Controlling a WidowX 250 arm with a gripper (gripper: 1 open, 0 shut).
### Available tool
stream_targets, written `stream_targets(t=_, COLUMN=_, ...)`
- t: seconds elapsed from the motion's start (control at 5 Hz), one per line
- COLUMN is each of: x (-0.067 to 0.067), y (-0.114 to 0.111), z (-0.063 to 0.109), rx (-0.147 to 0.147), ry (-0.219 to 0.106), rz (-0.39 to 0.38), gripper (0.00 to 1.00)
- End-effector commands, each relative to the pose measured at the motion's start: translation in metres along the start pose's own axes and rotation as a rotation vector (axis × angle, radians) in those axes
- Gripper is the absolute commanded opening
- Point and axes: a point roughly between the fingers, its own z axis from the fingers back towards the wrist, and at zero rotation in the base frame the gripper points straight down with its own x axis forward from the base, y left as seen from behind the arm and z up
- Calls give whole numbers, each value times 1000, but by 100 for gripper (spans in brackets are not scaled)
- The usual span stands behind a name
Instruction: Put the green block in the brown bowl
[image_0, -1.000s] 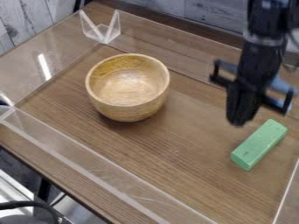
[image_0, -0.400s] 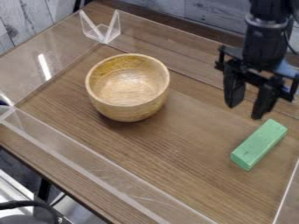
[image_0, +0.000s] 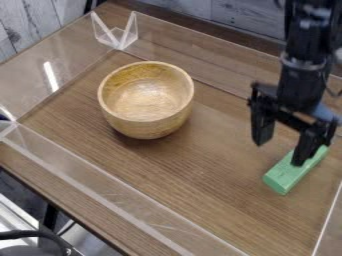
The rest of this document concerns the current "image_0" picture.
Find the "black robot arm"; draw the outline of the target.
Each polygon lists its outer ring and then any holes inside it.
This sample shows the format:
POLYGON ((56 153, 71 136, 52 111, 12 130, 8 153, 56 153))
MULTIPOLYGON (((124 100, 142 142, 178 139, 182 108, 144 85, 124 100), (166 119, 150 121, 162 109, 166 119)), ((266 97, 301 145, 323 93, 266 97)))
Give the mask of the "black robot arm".
MULTIPOLYGON (((286 48, 275 86, 255 82, 247 105, 251 137, 267 143, 277 123, 299 132, 291 164, 301 166, 322 146, 331 144, 342 116, 323 103, 334 55, 342 47, 342 0, 286 0, 286 48)), ((331 93, 342 96, 342 91, 331 93)))

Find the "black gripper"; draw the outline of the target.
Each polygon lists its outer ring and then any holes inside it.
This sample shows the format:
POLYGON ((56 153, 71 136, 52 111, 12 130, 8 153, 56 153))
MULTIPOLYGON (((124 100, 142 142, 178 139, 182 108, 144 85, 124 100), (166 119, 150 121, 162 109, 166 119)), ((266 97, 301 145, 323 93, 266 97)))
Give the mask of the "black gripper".
POLYGON ((278 85, 251 83, 247 105, 253 141, 262 146, 271 140, 277 122, 298 131, 291 159, 297 167, 315 156, 322 146, 330 145, 341 124, 341 118, 322 103, 330 72, 331 61, 307 67, 285 64, 278 85))

